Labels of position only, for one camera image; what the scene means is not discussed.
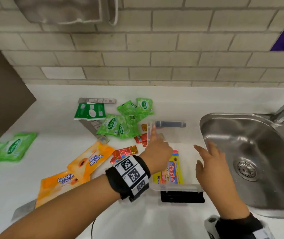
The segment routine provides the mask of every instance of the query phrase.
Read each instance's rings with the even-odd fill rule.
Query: cable
[[[95,223],[95,220],[96,220],[96,219],[94,219],[94,221],[93,221],[93,223],[92,223],[92,227],[91,227],[91,239],[93,239],[93,225],[94,225],[94,223]]]

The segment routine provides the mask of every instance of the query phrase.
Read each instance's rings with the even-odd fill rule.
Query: orange wet wipes pack
[[[80,184],[84,184],[90,180],[90,175],[96,168],[107,160],[114,151],[115,149],[109,145],[103,145],[96,141],[84,153],[73,160],[67,168],[79,179]]]
[[[36,208],[79,185],[79,180],[69,171],[42,179]]]

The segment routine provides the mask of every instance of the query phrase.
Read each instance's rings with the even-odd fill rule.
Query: transparent box
[[[150,121],[147,124],[147,143],[151,138],[151,130],[155,125],[159,137],[179,151],[180,169],[183,177],[183,184],[158,184],[150,178],[150,188],[156,191],[193,191],[202,192],[203,189],[196,179],[196,153],[193,147],[196,144],[195,128],[198,124],[192,121]]]

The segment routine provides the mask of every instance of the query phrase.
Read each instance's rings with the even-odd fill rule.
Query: white brick wall
[[[0,0],[0,50],[27,84],[284,87],[284,0],[120,0],[119,22],[31,24]]]

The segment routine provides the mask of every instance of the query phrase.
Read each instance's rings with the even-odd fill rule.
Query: sink
[[[240,198],[251,212],[284,218],[284,135],[254,114],[208,114],[200,121],[205,142],[225,152]]]

